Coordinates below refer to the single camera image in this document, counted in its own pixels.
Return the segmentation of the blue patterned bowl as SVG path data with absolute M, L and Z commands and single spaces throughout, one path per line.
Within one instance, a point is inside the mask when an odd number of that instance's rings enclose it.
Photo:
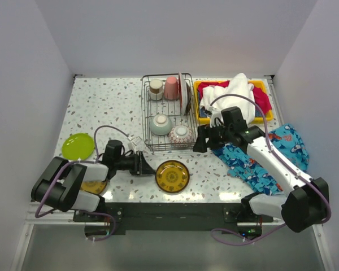
M 194 141 L 193 132 L 185 125 L 177 125 L 168 134 L 169 141 L 178 146 L 184 147 Z

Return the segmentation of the yellow patterned plate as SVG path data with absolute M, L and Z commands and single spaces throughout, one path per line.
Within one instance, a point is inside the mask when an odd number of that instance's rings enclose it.
M 81 184 L 80 189 L 95 195 L 100 195 L 105 191 L 107 181 L 86 181 Z
M 190 181 L 187 166 L 177 160 L 161 163 L 155 173 L 155 183 L 164 192 L 176 194 L 182 192 Z

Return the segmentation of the wire dish rack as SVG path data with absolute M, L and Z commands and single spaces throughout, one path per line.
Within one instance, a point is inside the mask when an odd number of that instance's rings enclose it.
M 199 121 L 195 113 L 197 99 L 194 95 L 193 79 L 190 73 L 182 73 L 182 78 L 186 83 L 188 89 L 187 101 L 190 103 L 188 112 L 182 114 L 180 100 L 168 100 L 165 97 L 161 99 L 150 98 L 150 82 L 154 79 L 159 79 L 165 82 L 170 76 L 178 77 L 178 74 L 167 73 L 158 75 L 144 75 L 141 79 L 141 113 L 142 113 L 142 132 L 144 136 L 144 143 L 150 151 L 172 151 L 172 150 L 186 150 L 191 149 L 197 137 L 197 126 Z M 193 132 L 193 138 L 189 142 L 174 143 L 170 140 L 168 135 L 156 135 L 151 129 L 151 122 L 158 114 L 166 115 L 172 123 L 173 127 L 184 125 Z

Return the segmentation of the light blue bowl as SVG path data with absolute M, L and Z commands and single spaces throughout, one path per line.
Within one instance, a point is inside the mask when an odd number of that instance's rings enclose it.
M 172 127 L 172 121 L 167 115 L 157 114 L 151 118 L 150 131 L 156 136 L 166 136 Z

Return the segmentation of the red bowl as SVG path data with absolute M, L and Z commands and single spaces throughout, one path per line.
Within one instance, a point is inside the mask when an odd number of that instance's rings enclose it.
M 191 87 L 188 83 L 186 83 L 186 93 L 187 93 L 187 104 L 185 113 L 188 114 L 191 110 L 192 106 L 192 94 L 191 94 Z

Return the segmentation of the red and blue plate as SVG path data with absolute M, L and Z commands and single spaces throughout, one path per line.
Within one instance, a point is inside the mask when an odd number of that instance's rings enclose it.
M 181 103 L 180 104 L 181 115 L 184 116 L 186 114 L 186 108 L 188 103 L 188 93 L 187 93 L 187 84 L 181 72 L 179 72 L 179 94 Z

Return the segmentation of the pink cup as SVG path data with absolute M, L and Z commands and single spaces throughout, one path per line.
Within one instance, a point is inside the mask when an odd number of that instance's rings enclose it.
M 177 78 L 170 76 L 164 85 L 164 97 L 169 100 L 176 100 L 179 97 L 179 87 Z

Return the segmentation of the metal cup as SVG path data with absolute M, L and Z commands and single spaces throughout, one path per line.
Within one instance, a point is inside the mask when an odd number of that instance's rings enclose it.
M 163 82 L 159 79 L 152 79 L 149 83 L 149 96 L 152 100 L 161 100 L 163 96 Z

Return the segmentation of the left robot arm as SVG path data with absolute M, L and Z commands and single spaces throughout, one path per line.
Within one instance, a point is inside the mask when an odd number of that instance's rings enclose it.
M 101 195 L 81 189 L 84 182 L 109 181 L 117 171 L 128 171 L 133 176 L 153 176 L 155 170 L 147 163 L 142 151 L 122 153 L 119 140 L 109 140 L 98 162 L 68 161 L 56 156 L 46 167 L 31 191 L 31 199 L 39 202 L 37 217 L 44 205 L 53 210 L 86 211 L 92 221 L 101 221 L 106 214 L 105 200 Z

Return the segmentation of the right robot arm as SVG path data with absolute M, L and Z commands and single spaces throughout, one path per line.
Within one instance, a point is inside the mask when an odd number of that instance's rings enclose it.
M 268 132 L 248 127 L 238 107 L 222 110 L 219 125 L 200 125 L 194 152 L 204 153 L 231 143 L 260 164 L 282 188 L 283 194 L 252 193 L 241 200 L 241 217 L 248 222 L 260 215 L 280 218 L 293 232 L 323 224 L 331 217 L 329 187 L 322 178 L 312 178 L 290 162 L 270 142 Z

